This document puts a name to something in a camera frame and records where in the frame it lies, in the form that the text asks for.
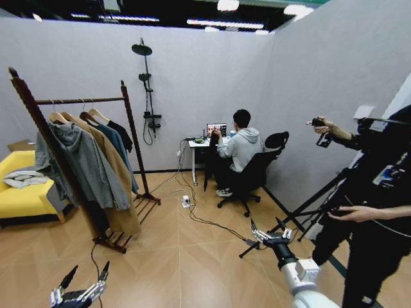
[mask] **black chair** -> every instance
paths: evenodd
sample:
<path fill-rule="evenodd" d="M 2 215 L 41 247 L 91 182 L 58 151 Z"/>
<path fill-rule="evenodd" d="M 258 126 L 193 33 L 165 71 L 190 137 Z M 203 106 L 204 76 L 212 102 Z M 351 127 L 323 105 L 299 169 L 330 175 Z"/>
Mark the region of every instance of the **black chair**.
<path fill-rule="evenodd" d="M 266 169 L 268 165 L 284 150 L 289 138 L 288 132 L 274 133 L 265 140 L 266 150 L 263 153 L 256 153 L 250 162 L 245 166 L 244 170 L 235 177 L 235 180 L 230 185 L 232 195 L 222 200 L 217 207 L 221 208 L 224 203 L 240 200 L 246 212 L 245 217 L 250 216 L 250 209 L 247 205 L 247 198 L 255 198 L 256 202 L 260 202 L 261 197 L 249 193 L 254 189 L 263 187 L 267 183 Z"/>

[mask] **corner wall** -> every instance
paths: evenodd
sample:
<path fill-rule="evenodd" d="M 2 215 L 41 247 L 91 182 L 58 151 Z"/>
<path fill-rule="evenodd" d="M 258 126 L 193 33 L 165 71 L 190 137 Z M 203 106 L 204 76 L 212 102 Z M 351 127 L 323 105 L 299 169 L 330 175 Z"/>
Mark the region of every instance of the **corner wall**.
<path fill-rule="evenodd" d="M 380 117 L 411 71 L 411 3 L 332 0 L 276 33 L 256 128 L 290 139 L 267 187 L 294 210 L 350 164 L 356 152 L 315 145 L 306 121 L 326 115 L 351 132 L 360 105 Z"/>

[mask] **robotic hand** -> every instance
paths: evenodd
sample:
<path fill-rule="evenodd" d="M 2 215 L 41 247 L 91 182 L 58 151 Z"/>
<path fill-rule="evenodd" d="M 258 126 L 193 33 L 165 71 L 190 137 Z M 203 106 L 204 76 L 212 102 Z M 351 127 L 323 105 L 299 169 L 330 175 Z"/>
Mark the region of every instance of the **robotic hand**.
<path fill-rule="evenodd" d="M 299 260 L 287 246 L 292 230 L 276 218 L 283 233 L 264 233 L 257 229 L 251 220 L 253 236 L 263 245 L 273 249 L 278 258 L 278 268 L 283 272 L 287 286 L 293 295 L 293 308 L 338 308 L 338 305 L 325 295 L 317 292 L 315 280 L 320 268 L 313 259 Z"/>
<path fill-rule="evenodd" d="M 70 284 L 71 280 L 76 273 L 77 267 L 75 266 L 67 276 L 64 277 L 62 283 L 58 288 L 52 290 L 50 293 L 50 307 L 61 308 L 86 308 L 95 301 L 107 287 L 105 281 L 109 275 L 110 261 L 107 261 L 97 283 L 93 284 L 87 290 L 65 292 L 66 288 Z"/>

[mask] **ceiling light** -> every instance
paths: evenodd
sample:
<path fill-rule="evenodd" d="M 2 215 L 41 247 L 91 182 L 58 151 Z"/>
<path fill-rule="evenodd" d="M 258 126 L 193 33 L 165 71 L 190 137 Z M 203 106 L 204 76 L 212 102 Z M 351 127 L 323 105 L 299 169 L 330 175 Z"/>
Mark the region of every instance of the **ceiling light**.
<path fill-rule="evenodd" d="M 71 17 L 74 17 L 74 18 L 90 18 L 90 16 L 88 16 L 86 14 L 71 13 L 70 15 L 71 15 Z"/>
<path fill-rule="evenodd" d="M 217 10 L 219 11 L 235 11 L 238 9 L 240 2 L 238 0 L 219 0 Z"/>
<path fill-rule="evenodd" d="M 290 4 L 284 9 L 285 15 L 295 15 L 294 21 L 298 21 L 307 16 L 311 12 L 314 12 L 313 8 L 308 8 L 305 5 Z"/>
<path fill-rule="evenodd" d="M 158 18 L 153 18 L 153 17 L 134 17 L 134 16 L 118 16 L 118 15 L 113 15 L 113 19 L 117 19 L 119 21 L 152 21 L 152 22 L 157 22 L 160 21 Z"/>
<path fill-rule="evenodd" d="M 91 18 L 90 16 L 86 15 L 86 14 L 76 14 L 76 13 L 72 13 L 71 17 L 74 18 Z M 153 17 L 137 17 L 137 16 L 120 16 L 120 15 L 100 15 L 98 18 L 100 19 L 114 19 L 117 21 L 148 21 L 148 22 L 158 22 L 160 21 L 160 19 L 158 18 L 153 18 Z"/>
<path fill-rule="evenodd" d="M 227 21 L 198 21 L 196 19 L 188 19 L 188 24 L 200 25 L 200 26 L 216 26 L 216 27 L 236 27 L 245 29 L 262 29 L 263 24 L 249 24 L 246 22 L 227 22 Z"/>
<path fill-rule="evenodd" d="M 205 29 L 205 32 L 217 32 L 217 31 L 220 31 L 219 29 L 217 29 L 217 28 L 214 28 L 214 27 L 205 27 L 204 28 Z"/>
<path fill-rule="evenodd" d="M 270 32 L 268 30 L 257 30 L 256 35 L 267 35 Z"/>
<path fill-rule="evenodd" d="M 43 21 L 40 16 L 38 16 L 37 14 L 34 14 L 34 13 L 33 13 L 33 18 L 34 18 L 36 21 L 38 21 L 38 22 L 42 22 L 42 21 Z"/>

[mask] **hanging jacket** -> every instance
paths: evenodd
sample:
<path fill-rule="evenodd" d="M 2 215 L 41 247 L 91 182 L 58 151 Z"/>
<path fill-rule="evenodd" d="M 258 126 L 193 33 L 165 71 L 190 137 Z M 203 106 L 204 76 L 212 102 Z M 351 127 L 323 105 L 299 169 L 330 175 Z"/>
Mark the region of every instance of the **hanging jacket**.
<path fill-rule="evenodd" d="M 133 142 L 131 141 L 130 136 L 127 134 L 126 129 L 111 120 L 107 123 L 107 126 L 120 134 L 124 147 L 127 149 L 128 152 L 131 152 L 131 150 L 133 149 Z"/>
<path fill-rule="evenodd" d="M 139 187 L 134 178 L 134 174 L 131 169 L 130 162 L 128 161 L 127 152 L 126 152 L 126 149 L 124 148 L 124 144 L 123 144 L 123 141 L 121 140 L 120 134 L 116 132 L 115 130 L 113 130 L 112 128 L 109 128 L 108 126 L 105 126 L 102 124 L 97 125 L 96 128 L 102 133 L 104 133 L 104 135 L 110 140 L 112 145 L 116 148 L 117 152 L 120 154 L 120 157 L 123 159 L 123 162 L 126 164 L 126 167 L 128 171 L 130 172 L 132 190 L 135 194 L 137 194 Z"/>
<path fill-rule="evenodd" d="M 119 178 L 129 202 L 132 202 L 130 173 L 111 142 L 102 132 L 88 125 L 87 122 L 80 118 L 74 117 L 74 123 L 96 139 L 101 152 L 103 152 L 114 173 Z M 126 235 L 136 235 L 141 231 L 140 222 L 134 207 L 122 211 L 104 209 L 104 212 L 112 231 L 124 232 Z"/>
<path fill-rule="evenodd" d="M 111 207 L 119 210 L 128 209 L 130 203 L 127 194 L 96 140 L 72 122 L 62 125 L 49 123 L 49 127 L 66 155 L 67 162 L 87 199 L 97 201 L 103 209 Z M 68 197 L 74 204 L 79 204 L 40 133 L 37 134 L 35 149 L 37 171 L 55 181 L 62 200 Z"/>

